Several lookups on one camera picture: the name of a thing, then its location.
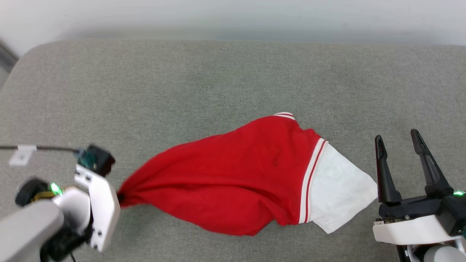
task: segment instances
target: gray fabric surface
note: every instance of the gray fabric surface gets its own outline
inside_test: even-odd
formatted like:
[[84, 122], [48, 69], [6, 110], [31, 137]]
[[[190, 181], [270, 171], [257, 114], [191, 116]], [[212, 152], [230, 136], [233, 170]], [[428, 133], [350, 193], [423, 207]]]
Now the gray fabric surface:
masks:
[[[85, 40], [27, 53], [0, 92], [0, 144], [110, 150], [108, 179], [122, 181], [151, 156], [281, 111], [295, 114], [375, 178], [381, 134], [398, 190], [422, 195], [417, 128], [455, 188], [466, 188], [466, 48], [277, 42]], [[70, 184], [74, 159], [37, 152], [24, 168], [0, 152], [0, 217], [35, 175]], [[104, 254], [88, 247], [78, 261], [397, 261], [375, 242], [372, 203], [332, 234], [314, 223], [269, 224], [257, 236], [215, 234], [151, 206], [122, 211]]]

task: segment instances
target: white wall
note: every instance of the white wall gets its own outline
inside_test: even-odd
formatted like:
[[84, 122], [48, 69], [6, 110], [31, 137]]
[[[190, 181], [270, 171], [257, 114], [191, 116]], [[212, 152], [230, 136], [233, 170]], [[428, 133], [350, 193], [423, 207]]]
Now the white wall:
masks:
[[61, 39], [466, 44], [465, 0], [0, 0], [17, 56]]

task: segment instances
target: white stripe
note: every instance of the white stripe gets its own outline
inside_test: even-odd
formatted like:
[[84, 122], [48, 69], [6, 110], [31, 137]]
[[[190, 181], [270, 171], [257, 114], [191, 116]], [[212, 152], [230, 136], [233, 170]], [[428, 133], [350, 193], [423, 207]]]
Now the white stripe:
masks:
[[286, 118], [289, 118], [289, 119], [292, 119], [292, 120], [296, 120], [294, 117], [287, 116], [287, 115], [274, 115], [274, 117], [286, 117]]
[[317, 160], [317, 155], [319, 154], [320, 148], [325, 140], [323, 138], [319, 138], [317, 143], [315, 144], [314, 151], [312, 152], [311, 160], [309, 161], [308, 168], [304, 173], [304, 179], [302, 181], [301, 187], [301, 205], [299, 211], [299, 223], [304, 223], [306, 219], [306, 199], [307, 199], [307, 190], [308, 190], [308, 182], [311, 176], [312, 168], [314, 167], [314, 163]]
[[288, 113], [288, 112], [280, 112], [280, 113], [276, 113], [276, 114], [274, 114], [274, 116], [276, 116], [276, 115], [283, 115], [283, 114], [285, 114], [285, 115], [292, 115], [292, 116], [294, 116], [292, 113]]
[[322, 159], [321, 156], [323, 155], [323, 152], [325, 150], [325, 145], [328, 144], [328, 143], [329, 143], [328, 141], [325, 141], [325, 143], [322, 145], [321, 154], [318, 155], [319, 158], [317, 159], [317, 163], [315, 164], [314, 172], [311, 174], [311, 182], [309, 183], [309, 188], [308, 188], [309, 194], [307, 196], [308, 197], [308, 220], [306, 220], [306, 223], [311, 221], [311, 199], [310, 199], [310, 196], [311, 196], [312, 182], [314, 181], [313, 177], [315, 177], [314, 174], [316, 173], [316, 170], [317, 170], [317, 168], [319, 166], [319, 162]]

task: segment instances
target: striped trim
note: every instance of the striped trim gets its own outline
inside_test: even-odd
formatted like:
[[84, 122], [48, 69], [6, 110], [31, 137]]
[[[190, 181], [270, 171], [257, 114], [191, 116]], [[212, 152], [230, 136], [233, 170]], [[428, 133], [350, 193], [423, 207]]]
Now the striped trim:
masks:
[[276, 113], [276, 114], [274, 114], [274, 116], [276, 116], [276, 117], [286, 117], [286, 118], [289, 118], [289, 119], [292, 119], [292, 120], [296, 120], [295, 117], [293, 116], [293, 114], [288, 113], [288, 112]]
[[319, 138], [315, 144], [314, 151], [312, 152], [311, 160], [309, 161], [306, 172], [304, 173], [304, 179], [301, 187], [301, 205], [299, 212], [299, 223], [308, 222], [310, 219], [310, 202], [308, 201], [309, 187], [311, 185], [311, 178], [314, 170], [317, 166], [319, 156], [321, 155], [322, 149], [327, 142], [323, 138]]

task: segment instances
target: cloth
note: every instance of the cloth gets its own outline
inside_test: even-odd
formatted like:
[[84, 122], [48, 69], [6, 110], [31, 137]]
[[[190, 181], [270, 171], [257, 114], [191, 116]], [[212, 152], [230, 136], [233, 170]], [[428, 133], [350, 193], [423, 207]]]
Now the cloth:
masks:
[[122, 185], [121, 207], [150, 203], [214, 232], [255, 235], [272, 220], [331, 233], [377, 196], [372, 178], [282, 112], [158, 154]]

